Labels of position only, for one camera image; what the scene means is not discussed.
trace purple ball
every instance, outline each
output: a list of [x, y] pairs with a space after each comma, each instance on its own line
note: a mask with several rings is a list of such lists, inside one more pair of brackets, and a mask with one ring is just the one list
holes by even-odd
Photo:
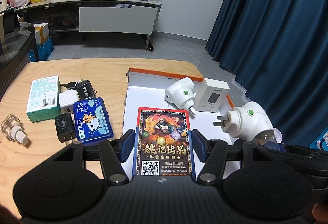
[[175, 130], [175, 131], [171, 132], [171, 137], [175, 140], [179, 140], [181, 138], [181, 134], [180, 134], [180, 132]]

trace curtain fold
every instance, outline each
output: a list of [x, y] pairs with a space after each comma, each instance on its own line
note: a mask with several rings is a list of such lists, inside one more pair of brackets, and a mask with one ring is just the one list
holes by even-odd
[[328, 126], [328, 0], [224, 0], [206, 50], [236, 75], [284, 143]]

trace light wood tabletop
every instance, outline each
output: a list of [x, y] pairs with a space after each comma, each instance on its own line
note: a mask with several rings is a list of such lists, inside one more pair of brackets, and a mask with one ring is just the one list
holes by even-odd
[[[89, 80], [102, 97], [109, 113], [114, 135], [122, 135], [124, 101], [127, 92], [127, 71], [130, 67], [202, 77], [189, 62], [137, 59], [88, 58], [28, 63], [9, 86], [0, 102], [0, 123], [9, 114], [16, 115], [30, 142], [21, 145], [9, 141], [0, 132], [0, 203], [20, 217], [12, 191], [15, 182], [26, 172], [65, 147], [57, 139], [54, 120], [31, 123], [26, 115], [28, 95], [33, 80], [58, 75], [61, 83]], [[99, 162], [87, 162], [87, 169], [102, 178]]]

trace tv cabinet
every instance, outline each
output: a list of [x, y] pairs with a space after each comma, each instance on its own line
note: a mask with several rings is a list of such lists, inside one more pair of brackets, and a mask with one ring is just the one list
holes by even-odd
[[[130, 4], [131, 8], [118, 8]], [[162, 3], [139, 0], [47, 0], [17, 9], [24, 21], [48, 23], [50, 32], [120, 32], [145, 36], [145, 50], [154, 50], [150, 36], [156, 30]]]

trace gray tile floor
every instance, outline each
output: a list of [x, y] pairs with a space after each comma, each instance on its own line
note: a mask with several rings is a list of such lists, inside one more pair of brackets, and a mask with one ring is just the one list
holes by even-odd
[[189, 61], [205, 78], [226, 81], [235, 106], [242, 106], [247, 102], [245, 89], [235, 82], [233, 74], [221, 69], [219, 63], [212, 60], [203, 44], [152, 37], [154, 52], [149, 52], [144, 50], [145, 41], [138, 34], [87, 33], [85, 42], [81, 33], [68, 33], [65, 39], [60, 39], [56, 34], [52, 36], [54, 51], [48, 60], [127, 57]]

